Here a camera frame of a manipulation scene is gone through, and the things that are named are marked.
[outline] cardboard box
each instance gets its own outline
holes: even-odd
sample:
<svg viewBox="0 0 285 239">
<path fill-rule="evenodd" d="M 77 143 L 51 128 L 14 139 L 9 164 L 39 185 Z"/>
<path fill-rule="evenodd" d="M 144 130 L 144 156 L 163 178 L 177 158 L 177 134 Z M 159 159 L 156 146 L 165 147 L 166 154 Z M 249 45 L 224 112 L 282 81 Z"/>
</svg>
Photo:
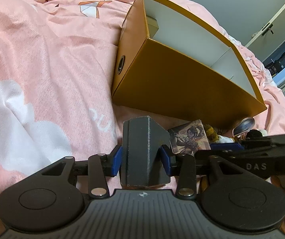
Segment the cardboard box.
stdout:
<svg viewBox="0 0 285 239">
<path fill-rule="evenodd" d="M 156 20 L 153 38 L 147 17 Z M 134 1 L 122 26 L 111 94 L 117 105 L 218 128 L 266 110 L 234 44 L 169 0 Z"/>
</svg>

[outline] pink blanket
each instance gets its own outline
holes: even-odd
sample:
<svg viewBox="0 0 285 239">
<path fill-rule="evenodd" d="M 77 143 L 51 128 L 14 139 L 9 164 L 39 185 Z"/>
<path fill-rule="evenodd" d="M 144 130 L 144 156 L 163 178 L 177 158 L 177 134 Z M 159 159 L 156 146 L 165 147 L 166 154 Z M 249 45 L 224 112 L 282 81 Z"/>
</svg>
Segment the pink blanket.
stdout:
<svg viewBox="0 0 285 239">
<path fill-rule="evenodd" d="M 0 193 L 64 156 L 109 153 L 121 141 L 123 121 L 148 114 L 113 105 L 110 96 L 121 25 L 133 1 L 0 0 Z M 203 6 L 172 1 L 229 37 Z M 255 117 L 256 127 L 285 133 L 281 90 L 249 50 L 238 48 L 268 107 Z M 166 129 L 185 122 L 150 115 Z M 119 177 L 109 186 L 111 193 L 120 187 Z"/>
</svg>

